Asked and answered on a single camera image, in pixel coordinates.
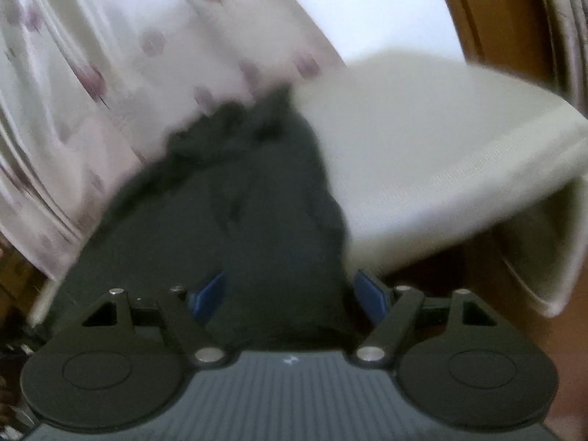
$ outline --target white wall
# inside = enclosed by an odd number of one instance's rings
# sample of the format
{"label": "white wall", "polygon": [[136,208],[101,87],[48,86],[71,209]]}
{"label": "white wall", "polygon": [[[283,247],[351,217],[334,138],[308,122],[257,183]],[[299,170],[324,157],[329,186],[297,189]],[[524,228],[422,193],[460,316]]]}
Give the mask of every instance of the white wall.
{"label": "white wall", "polygon": [[463,60],[445,0],[298,0],[346,62],[388,47]]}

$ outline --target ribbed gray surface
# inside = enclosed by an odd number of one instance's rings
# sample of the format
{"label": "ribbed gray surface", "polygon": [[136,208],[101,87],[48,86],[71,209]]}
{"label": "ribbed gray surface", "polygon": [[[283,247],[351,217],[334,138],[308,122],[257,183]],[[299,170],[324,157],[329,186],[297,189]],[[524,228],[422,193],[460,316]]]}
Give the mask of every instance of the ribbed gray surface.
{"label": "ribbed gray surface", "polygon": [[390,377],[340,353],[243,353],[199,373],[167,412],[116,434],[41,426],[28,441],[553,441],[542,426],[501,434],[453,430],[407,404]]}

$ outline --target white logo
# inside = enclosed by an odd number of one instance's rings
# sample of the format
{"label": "white logo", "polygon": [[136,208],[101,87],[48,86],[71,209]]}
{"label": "white logo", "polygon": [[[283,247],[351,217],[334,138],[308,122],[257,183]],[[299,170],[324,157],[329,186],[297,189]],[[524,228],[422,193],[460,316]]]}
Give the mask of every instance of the white logo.
{"label": "white logo", "polygon": [[290,355],[289,357],[284,358],[282,361],[290,366],[300,363],[300,359],[294,355]]}

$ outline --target black fabric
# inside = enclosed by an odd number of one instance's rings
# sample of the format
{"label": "black fabric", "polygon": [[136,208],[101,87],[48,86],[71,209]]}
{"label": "black fabric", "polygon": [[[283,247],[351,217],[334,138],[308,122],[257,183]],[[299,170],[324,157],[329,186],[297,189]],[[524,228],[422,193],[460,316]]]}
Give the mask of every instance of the black fabric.
{"label": "black fabric", "polygon": [[283,87],[227,103],[173,135],[168,153],[115,196],[48,317],[59,330],[112,287],[148,297],[198,290],[219,272],[208,331],[237,349],[353,348],[345,224],[314,134]]}

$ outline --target white curtain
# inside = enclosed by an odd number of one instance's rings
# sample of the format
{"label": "white curtain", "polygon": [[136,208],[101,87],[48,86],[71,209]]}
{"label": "white curtain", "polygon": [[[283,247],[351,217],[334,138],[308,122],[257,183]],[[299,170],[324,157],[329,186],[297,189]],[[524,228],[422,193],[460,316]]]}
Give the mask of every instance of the white curtain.
{"label": "white curtain", "polygon": [[295,0],[0,0],[0,230],[59,279],[170,131],[339,64]]}

